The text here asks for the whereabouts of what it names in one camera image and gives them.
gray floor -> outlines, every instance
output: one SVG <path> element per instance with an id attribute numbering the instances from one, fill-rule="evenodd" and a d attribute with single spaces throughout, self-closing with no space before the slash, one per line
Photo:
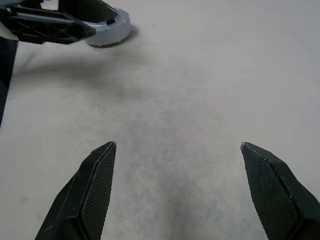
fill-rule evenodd
<path id="1" fill-rule="evenodd" d="M 320 198 L 320 3 L 112 0 L 133 36 L 21 43 L 0 129 L 1 239 L 32 240 L 91 150 L 117 142 L 103 240 L 267 239 L 240 145 Z"/>

textured gripper pad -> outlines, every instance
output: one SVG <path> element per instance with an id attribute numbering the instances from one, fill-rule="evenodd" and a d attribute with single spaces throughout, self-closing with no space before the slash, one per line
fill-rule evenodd
<path id="1" fill-rule="evenodd" d="M 81 209 L 83 227 L 90 240 L 100 240 L 109 206 L 116 148 L 99 161 Z"/>
<path id="2" fill-rule="evenodd" d="M 242 148 L 252 201 L 269 240 L 286 240 L 299 216 L 289 194 L 266 159 Z"/>

concrete floor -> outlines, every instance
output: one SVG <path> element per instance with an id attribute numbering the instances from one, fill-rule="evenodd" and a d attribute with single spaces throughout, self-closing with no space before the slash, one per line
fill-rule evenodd
<path id="1" fill-rule="evenodd" d="M 317 0 L 111 0 L 113 48 L 20 43 L 0 129 L 0 233 L 32 240 L 91 150 L 117 142 L 103 240 L 265 240 L 240 151 L 320 198 Z"/>

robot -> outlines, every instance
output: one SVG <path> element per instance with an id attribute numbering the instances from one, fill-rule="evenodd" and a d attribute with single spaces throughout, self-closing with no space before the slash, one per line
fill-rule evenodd
<path id="1" fill-rule="evenodd" d="M 116 44 L 129 36 L 130 17 L 101 0 L 59 0 L 57 10 L 43 9 L 43 0 L 1 0 L 0 37 L 34 44 L 90 46 Z"/>

